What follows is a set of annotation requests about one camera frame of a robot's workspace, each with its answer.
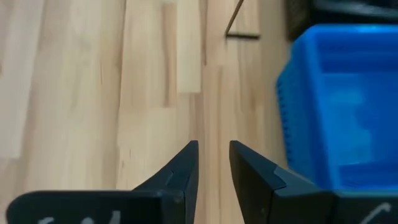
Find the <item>blue plastic crate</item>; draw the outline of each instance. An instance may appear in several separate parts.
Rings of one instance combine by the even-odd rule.
[[[290,169],[324,189],[398,189],[398,26],[312,27],[277,92]]]

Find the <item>wooden floor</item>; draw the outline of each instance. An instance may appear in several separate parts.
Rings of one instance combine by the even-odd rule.
[[[196,223],[242,224],[229,141],[285,166],[288,45],[264,4],[255,42],[223,38],[235,0],[0,0],[0,215],[32,190],[133,189],[197,139]],[[258,9],[233,30],[259,32]]]

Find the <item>dark object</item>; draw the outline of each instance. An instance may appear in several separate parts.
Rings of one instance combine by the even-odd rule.
[[[398,23],[398,0],[285,0],[285,8],[290,40],[315,24]]]
[[[397,191],[328,191],[237,141],[229,160],[246,224],[398,223]]]
[[[238,4],[235,7],[234,13],[231,17],[231,19],[228,22],[228,26],[225,30],[225,38],[236,38],[236,39],[244,39],[244,40],[259,40],[260,35],[259,34],[242,34],[239,32],[230,32],[229,30],[232,27],[232,24],[235,21],[236,16],[238,15],[239,10],[241,9],[241,6],[243,4],[244,0],[239,0]]]
[[[16,198],[8,224],[192,224],[198,190],[198,142],[191,141],[133,191],[43,191]]]

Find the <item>blue plastic bin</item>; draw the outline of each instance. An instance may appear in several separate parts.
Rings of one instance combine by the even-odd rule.
[[[324,189],[398,189],[398,26],[315,26],[277,81],[289,168]]]

